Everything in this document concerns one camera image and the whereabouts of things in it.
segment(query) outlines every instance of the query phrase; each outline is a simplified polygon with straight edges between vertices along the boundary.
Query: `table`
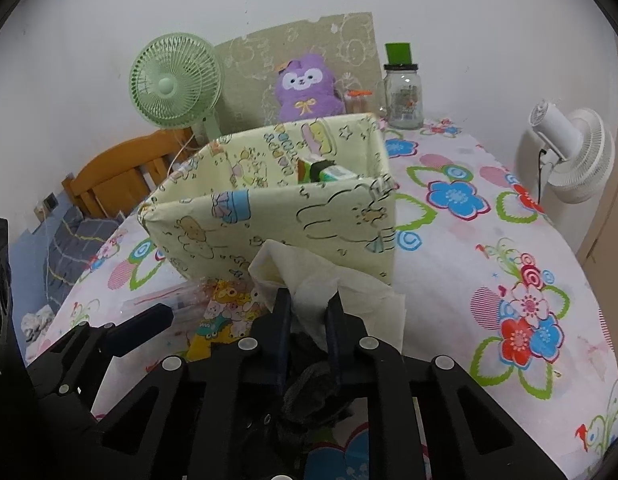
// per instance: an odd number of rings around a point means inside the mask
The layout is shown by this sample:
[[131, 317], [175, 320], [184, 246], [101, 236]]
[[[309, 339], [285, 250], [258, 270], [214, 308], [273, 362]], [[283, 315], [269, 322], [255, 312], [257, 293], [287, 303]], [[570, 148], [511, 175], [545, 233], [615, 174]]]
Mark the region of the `table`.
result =
[[[406, 295], [403, 353], [453, 357], [568, 478], [585, 475], [618, 436], [618, 369], [575, 256], [516, 177], [450, 120], [385, 133], [398, 186], [393, 286]], [[135, 218], [107, 245], [41, 351], [81, 320], [123, 322], [136, 314], [125, 301], [184, 282]], [[167, 331], [114, 359], [93, 413], [106, 413], [159, 359], [186, 352], [203, 312], [177, 312]], [[306, 480], [368, 475], [364, 403], [356, 407], [321, 436]]]

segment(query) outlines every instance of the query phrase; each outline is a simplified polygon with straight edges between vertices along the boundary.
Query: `white wall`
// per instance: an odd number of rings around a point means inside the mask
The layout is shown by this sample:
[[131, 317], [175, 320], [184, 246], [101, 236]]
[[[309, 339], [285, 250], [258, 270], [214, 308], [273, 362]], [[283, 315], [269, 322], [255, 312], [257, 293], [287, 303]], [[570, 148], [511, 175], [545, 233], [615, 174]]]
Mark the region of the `white wall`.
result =
[[[186, 30], [212, 43], [302, 18], [370, 10], [378, 49], [410, 41], [425, 110], [448, 112], [513, 167], [542, 97], [618, 118], [614, 34], [592, 0], [23, 0], [0, 33], [0, 214], [23, 211], [109, 146], [152, 130], [128, 70], [152, 38]], [[573, 248], [586, 233], [567, 215]]]

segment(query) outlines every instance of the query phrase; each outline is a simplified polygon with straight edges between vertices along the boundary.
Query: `striped fabric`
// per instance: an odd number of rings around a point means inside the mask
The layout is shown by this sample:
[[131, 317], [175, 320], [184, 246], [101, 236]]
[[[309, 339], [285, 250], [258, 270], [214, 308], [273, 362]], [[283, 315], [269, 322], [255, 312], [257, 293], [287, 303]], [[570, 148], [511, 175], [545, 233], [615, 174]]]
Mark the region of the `striped fabric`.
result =
[[77, 207], [65, 213], [44, 264], [47, 301], [54, 312], [60, 309], [71, 287], [118, 225], [113, 219], [84, 218]]
[[604, 335], [604, 340], [609, 345], [611, 350], [614, 349], [614, 343], [611, 341], [611, 334], [609, 334], [609, 327], [606, 325], [606, 320], [602, 315], [602, 310], [598, 308], [598, 319], [600, 320], [600, 326], [602, 328], [602, 335]]
[[471, 298], [471, 313], [481, 327], [488, 330], [500, 328], [498, 323], [500, 299], [495, 292], [485, 286], [475, 291]]

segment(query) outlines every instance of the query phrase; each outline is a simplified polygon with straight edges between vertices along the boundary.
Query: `paper towel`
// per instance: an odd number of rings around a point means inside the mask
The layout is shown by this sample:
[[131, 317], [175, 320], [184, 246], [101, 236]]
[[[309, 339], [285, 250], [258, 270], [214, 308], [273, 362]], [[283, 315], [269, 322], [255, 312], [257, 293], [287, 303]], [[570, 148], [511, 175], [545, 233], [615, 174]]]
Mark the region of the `paper towel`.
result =
[[402, 351], [404, 296], [373, 276], [274, 240], [264, 242], [249, 266], [249, 273], [270, 310], [278, 288], [289, 289], [295, 319], [324, 351], [324, 312], [336, 292], [340, 293], [344, 312], [360, 317], [369, 335]]

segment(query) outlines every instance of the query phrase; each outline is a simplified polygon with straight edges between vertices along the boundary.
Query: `wooden chair back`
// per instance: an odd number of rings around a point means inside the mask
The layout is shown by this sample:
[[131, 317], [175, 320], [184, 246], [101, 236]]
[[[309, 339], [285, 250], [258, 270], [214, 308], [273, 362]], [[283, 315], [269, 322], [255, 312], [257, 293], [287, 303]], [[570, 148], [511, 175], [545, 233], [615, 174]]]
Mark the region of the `wooden chair back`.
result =
[[[129, 215], [150, 193], [141, 167], [146, 168], [153, 183], [159, 186], [167, 177], [167, 157], [175, 157], [191, 135], [190, 128], [159, 130], [126, 140], [100, 153], [78, 176], [63, 180], [62, 186], [85, 215], [114, 218], [120, 211]], [[198, 149], [192, 139], [177, 161], [184, 162]]]

